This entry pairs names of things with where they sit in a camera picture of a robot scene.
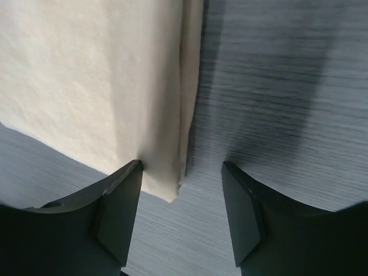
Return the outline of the beige t-shirt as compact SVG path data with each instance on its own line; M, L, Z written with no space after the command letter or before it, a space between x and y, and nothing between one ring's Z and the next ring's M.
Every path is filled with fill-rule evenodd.
M2 1L1 123L172 202L198 89L203 1Z

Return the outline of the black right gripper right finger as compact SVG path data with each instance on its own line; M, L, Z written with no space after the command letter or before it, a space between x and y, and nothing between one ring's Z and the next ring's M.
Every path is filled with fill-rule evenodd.
M221 175L243 275L367 274L367 202L330 212L281 194L232 162L223 163Z

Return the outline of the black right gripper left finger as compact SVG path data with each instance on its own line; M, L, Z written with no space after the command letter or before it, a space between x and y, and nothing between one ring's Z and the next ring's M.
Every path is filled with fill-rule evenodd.
M1 205L2 275L120 275L126 266L143 165L40 208Z

